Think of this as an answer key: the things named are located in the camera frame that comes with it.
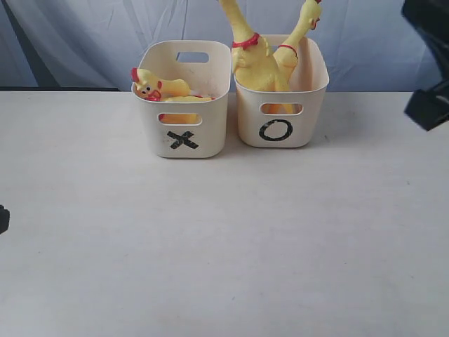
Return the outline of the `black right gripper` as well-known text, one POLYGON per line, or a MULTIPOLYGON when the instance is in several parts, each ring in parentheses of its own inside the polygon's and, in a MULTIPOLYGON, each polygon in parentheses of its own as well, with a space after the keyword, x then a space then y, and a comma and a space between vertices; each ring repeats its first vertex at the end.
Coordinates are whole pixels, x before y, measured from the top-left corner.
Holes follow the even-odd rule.
POLYGON ((435 86, 414 91, 404 110, 430 131, 448 121, 448 1, 407 0, 401 13, 431 51, 441 74, 435 86))

